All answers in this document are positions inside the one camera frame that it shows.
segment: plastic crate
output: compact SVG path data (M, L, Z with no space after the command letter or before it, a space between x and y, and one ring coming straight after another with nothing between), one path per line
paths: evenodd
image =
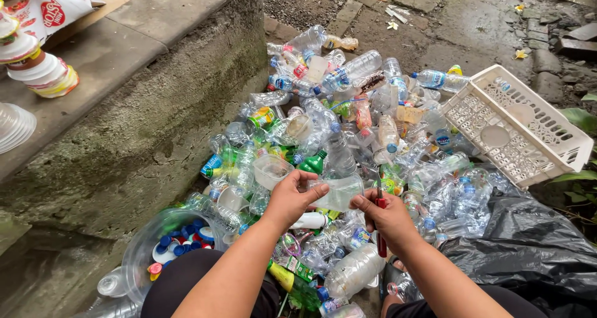
M498 77L509 86L496 84ZM500 65L471 77L442 113L523 190L579 172L593 148L588 135Z

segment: pile of plastic waste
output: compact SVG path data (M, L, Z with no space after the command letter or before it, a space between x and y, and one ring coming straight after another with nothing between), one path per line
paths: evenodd
M309 187L329 184L330 192L280 237L268 270L279 279L298 276L285 285L292 302L325 317L364 316L349 299L380 286L385 261L375 235L363 213L348 208L366 188L380 185L402 197L421 236L436 247L482 236L493 188L516 188L492 165L471 163L479 151L441 114L438 90L457 93L469 78L437 70L409 77L396 58L375 50L349 62L340 48L322 53L322 47L357 44L326 35L319 25L286 44L267 44L276 69L269 91L251 93L224 133L209 138L213 156L201 170L209 187L182 206L207 223L188 221L151 241L153 261L141 266L147 279L189 250L218 249L212 230L224 245L233 244L293 169L318 174ZM388 291L421 298L408 273Z

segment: person's left hand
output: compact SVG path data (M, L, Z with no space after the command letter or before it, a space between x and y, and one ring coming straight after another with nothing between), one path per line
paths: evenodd
M307 180L316 180L317 174L293 170L272 191L262 218L270 219L287 231L303 215L307 207L326 195L330 186L318 185L306 191Z

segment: black garbage bag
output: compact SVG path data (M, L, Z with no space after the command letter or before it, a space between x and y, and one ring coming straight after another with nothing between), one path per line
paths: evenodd
M551 318L597 317L597 250L536 200L493 197L482 238L439 250L477 284L510 289Z

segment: hand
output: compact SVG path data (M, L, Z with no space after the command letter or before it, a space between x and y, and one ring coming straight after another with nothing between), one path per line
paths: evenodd
M382 192L386 200L386 208L379 208L375 205L377 189L371 188L365 191L365 196L357 195L350 200L351 209L360 209L365 213L367 231L373 232L375 227L382 234L390 250L398 253L398 250L413 240L421 240L421 236L414 226L413 220L408 215L407 208L402 199L395 195Z
M262 218L270 219L287 231L307 210L307 206L326 195L330 186L318 185L306 190L307 180L316 180L317 174L293 170L272 191Z

